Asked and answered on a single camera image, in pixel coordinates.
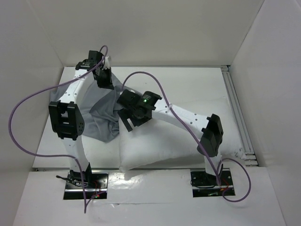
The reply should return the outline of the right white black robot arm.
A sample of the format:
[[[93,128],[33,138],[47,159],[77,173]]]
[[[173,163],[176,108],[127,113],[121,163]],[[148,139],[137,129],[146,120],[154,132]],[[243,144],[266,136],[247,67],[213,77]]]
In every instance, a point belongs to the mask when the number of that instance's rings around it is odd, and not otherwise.
[[[215,185],[221,180],[219,146],[224,132],[218,115],[203,116],[190,112],[150,91],[140,95],[126,89],[121,92],[117,103],[122,106],[118,115],[129,132],[133,130],[132,127],[139,127],[152,119],[188,131],[197,142],[197,151],[205,157],[206,181]]]

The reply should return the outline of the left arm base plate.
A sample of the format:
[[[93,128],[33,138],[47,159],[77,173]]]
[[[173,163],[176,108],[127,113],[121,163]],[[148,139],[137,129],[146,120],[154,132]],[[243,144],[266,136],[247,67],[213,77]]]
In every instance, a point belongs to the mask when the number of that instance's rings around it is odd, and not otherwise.
[[[65,183],[64,200],[83,200],[83,190],[81,186],[80,175],[73,176],[68,173],[66,177],[62,177]],[[92,170],[89,181],[84,180],[84,187],[87,200],[94,196],[96,200],[107,199],[109,173],[99,170]]]

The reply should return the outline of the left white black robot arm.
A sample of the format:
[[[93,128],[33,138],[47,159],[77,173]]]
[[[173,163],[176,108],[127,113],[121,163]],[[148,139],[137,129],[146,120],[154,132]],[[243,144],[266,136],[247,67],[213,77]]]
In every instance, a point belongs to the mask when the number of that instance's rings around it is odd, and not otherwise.
[[[67,154],[73,156],[66,181],[83,188],[92,184],[93,176],[82,144],[85,122],[79,105],[85,94],[84,89],[93,82],[101,89],[114,88],[108,57],[97,50],[89,51],[87,59],[78,62],[67,90],[48,106],[52,130],[62,140]]]

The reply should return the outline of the white pillow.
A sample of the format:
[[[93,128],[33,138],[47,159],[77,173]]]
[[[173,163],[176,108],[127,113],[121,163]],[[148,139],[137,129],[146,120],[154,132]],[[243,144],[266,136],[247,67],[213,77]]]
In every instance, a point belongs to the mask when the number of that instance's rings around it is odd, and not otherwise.
[[[180,107],[205,117],[216,114],[223,128],[223,140],[219,147],[222,156],[245,159],[238,127],[226,98],[200,100],[180,104]],[[119,121],[119,170],[122,172],[153,164],[159,161],[168,163],[180,161],[190,165],[203,162],[204,156],[197,151],[197,143],[191,134],[170,123],[152,119],[128,131]]]

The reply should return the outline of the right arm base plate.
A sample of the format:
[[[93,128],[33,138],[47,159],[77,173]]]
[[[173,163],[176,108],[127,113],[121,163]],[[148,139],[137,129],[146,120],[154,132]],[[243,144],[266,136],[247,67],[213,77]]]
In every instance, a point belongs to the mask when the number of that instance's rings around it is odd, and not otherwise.
[[[221,185],[217,185],[215,177],[202,170],[192,170],[190,172],[190,184],[192,195],[197,197],[217,197],[235,196],[232,175],[229,169],[224,169],[221,173]]]

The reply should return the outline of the grey pillowcase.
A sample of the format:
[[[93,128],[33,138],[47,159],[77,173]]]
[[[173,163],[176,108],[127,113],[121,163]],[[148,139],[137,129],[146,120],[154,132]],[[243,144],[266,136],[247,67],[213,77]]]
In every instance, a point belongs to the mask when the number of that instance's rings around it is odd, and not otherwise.
[[[84,118],[85,128],[82,135],[108,143],[119,134],[119,115],[121,105],[117,103],[122,83],[113,74],[114,89],[101,89],[95,82],[85,88],[85,94],[79,105]],[[50,101],[57,101],[67,90],[69,84],[64,84],[55,91]]]

